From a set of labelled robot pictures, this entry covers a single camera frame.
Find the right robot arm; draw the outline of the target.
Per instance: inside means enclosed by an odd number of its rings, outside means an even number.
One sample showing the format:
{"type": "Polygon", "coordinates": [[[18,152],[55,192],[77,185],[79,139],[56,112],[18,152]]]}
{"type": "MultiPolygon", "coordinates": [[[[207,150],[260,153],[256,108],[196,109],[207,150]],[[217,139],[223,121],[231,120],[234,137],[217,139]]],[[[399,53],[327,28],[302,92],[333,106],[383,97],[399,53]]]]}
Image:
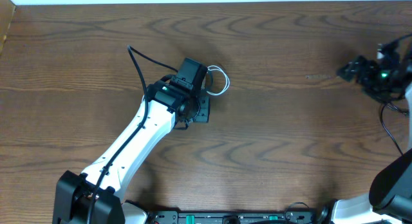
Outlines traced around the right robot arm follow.
{"type": "MultiPolygon", "coordinates": [[[[411,117],[411,106],[396,106],[401,100],[411,104],[411,48],[404,55],[397,51],[403,40],[399,37],[380,44],[375,60],[359,55],[337,71],[340,78],[358,84],[367,96],[381,104],[380,122],[384,121],[385,109],[411,117]]],[[[401,151],[376,175],[369,193],[331,201],[317,222],[411,223],[411,149],[401,151]]]]}

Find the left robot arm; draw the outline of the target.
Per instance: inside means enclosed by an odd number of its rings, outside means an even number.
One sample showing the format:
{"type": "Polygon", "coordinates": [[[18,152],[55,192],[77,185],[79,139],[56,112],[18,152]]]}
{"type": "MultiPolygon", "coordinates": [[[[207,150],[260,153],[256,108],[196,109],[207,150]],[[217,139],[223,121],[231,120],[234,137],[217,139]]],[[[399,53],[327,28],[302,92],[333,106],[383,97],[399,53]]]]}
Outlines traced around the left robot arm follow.
{"type": "Polygon", "coordinates": [[[209,98],[203,92],[208,70],[186,58],[176,75],[148,85],[136,115],[109,149],[80,174],[66,171],[61,176],[53,223],[145,223],[147,212],[125,201],[127,187],[177,123],[209,121],[209,98]]]}

